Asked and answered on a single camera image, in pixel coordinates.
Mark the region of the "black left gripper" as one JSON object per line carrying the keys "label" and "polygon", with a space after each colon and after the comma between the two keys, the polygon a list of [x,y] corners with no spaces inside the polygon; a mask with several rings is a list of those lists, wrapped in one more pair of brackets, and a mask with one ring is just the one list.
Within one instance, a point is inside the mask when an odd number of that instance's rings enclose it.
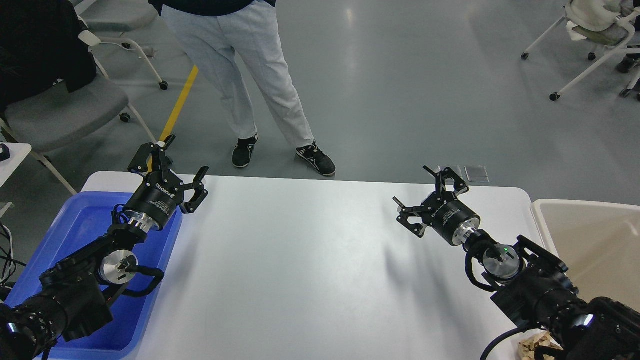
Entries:
{"label": "black left gripper", "polygon": [[[158,231],[169,223],[178,206],[183,214],[194,214],[209,193],[204,178],[210,167],[202,166],[193,181],[186,184],[176,173],[169,172],[173,161],[166,155],[166,150],[175,139],[176,135],[170,134],[163,141],[142,144],[128,164],[129,173],[148,175],[125,204],[125,215],[130,219],[147,217]],[[194,194],[185,202],[186,191],[194,191]]]}

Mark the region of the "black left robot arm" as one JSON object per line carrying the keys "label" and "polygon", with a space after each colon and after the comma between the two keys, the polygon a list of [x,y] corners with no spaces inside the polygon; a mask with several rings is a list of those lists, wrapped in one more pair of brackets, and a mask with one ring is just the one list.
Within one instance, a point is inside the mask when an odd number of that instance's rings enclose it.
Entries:
{"label": "black left robot arm", "polygon": [[16,307],[1,305],[3,360],[47,359],[59,338],[89,337],[112,322],[119,296],[145,297],[162,282],[164,272],[139,264],[134,247],[162,231],[176,209],[193,214],[208,196],[207,166],[190,183],[171,170],[166,150],[175,138],[140,146],[128,171],[142,183],[127,203],[115,205],[104,235],[44,271],[40,292]]}

